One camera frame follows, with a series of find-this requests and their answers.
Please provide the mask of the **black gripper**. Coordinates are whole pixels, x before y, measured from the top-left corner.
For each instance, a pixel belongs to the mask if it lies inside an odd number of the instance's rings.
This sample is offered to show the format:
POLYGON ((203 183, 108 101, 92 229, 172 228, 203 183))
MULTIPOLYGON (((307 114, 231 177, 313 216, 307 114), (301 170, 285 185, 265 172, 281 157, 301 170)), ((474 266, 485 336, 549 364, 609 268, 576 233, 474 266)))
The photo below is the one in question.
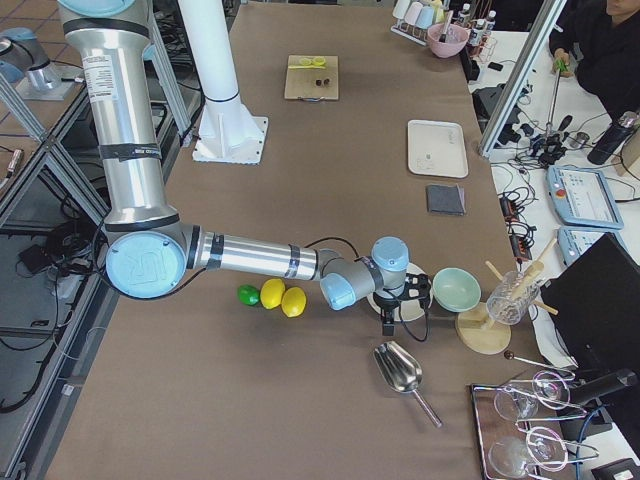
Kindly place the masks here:
POLYGON ((378 308, 382 335, 393 336, 395 323, 417 320, 429 309, 429 277, 424 273, 407 273, 400 289, 373 293, 378 308))

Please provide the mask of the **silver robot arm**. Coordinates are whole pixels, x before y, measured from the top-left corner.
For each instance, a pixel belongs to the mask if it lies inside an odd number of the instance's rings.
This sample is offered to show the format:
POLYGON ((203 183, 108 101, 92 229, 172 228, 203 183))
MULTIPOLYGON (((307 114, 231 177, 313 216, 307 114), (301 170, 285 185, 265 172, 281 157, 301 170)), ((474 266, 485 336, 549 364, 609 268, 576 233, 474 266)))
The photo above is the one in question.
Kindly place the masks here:
POLYGON ((403 322, 402 303, 427 308, 430 283, 408 270, 409 251, 396 237, 377 240, 367 256, 346 260, 316 247, 269 243, 207 232, 184 223, 165 195, 161 149, 150 110, 143 55, 149 48, 147 1, 62 1, 65 38, 81 56, 111 209, 104 271, 111 286, 137 299, 171 295, 185 273, 243 271, 319 283, 329 306, 365 297, 380 307, 385 335, 403 322))

